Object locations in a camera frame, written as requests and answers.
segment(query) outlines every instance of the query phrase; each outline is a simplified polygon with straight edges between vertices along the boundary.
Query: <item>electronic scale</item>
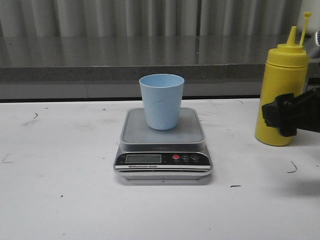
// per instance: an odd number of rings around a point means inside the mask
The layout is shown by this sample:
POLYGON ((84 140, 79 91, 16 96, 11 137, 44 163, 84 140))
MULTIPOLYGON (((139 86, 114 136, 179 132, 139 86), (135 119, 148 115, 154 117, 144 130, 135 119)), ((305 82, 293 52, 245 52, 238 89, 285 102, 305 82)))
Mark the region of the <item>electronic scale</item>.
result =
POLYGON ((123 124, 114 171, 126 179, 200 179, 213 170, 197 112, 180 110, 178 125, 156 130, 143 108, 129 109, 123 124))

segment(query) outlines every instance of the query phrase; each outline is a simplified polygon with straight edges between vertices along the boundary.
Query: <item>cup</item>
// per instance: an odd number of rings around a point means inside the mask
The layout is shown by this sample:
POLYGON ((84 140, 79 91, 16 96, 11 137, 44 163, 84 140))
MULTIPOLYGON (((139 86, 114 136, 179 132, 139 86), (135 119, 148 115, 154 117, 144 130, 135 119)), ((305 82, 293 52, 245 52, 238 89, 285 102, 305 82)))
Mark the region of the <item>cup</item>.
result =
POLYGON ((173 74, 153 74, 140 79, 146 123, 156 130, 174 128, 179 121, 183 77, 173 74))

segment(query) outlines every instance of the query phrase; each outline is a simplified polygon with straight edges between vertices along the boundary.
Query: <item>table surface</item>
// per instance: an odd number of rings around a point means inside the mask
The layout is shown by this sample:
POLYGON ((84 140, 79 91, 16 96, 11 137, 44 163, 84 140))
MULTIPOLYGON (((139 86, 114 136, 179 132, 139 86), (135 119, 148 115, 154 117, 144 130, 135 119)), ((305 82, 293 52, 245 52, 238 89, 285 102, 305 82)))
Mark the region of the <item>table surface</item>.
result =
POLYGON ((201 180, 125 180, 113 163, 141 101, 0 104, 2 240, 320 238, 320 134, 257 141, 258 99, 183 100, 213 161, 201 180))

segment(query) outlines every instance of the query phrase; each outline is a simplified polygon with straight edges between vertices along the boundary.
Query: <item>lcd display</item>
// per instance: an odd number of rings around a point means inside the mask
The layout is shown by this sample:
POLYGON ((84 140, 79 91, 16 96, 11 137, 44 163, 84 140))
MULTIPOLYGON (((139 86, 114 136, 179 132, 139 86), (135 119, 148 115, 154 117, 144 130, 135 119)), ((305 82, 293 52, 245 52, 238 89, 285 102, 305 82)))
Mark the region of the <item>lcd display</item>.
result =
POLYGON ((127 155, 125 158, 126 164, 160 164, 161 155, 127 155))

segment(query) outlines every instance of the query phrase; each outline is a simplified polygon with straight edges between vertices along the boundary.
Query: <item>bottle cap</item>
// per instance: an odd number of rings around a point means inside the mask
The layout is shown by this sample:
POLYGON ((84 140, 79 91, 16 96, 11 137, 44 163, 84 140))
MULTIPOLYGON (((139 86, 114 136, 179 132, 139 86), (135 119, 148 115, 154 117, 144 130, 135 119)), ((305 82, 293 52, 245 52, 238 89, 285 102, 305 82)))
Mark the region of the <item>bottle cap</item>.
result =
POLYGON ((267 63, 288 68, 307 67, 309 57, 302 44, 295 44, 297 27, 291 28, 286 43, 278 44, 277 48, 269 50, 267 63))

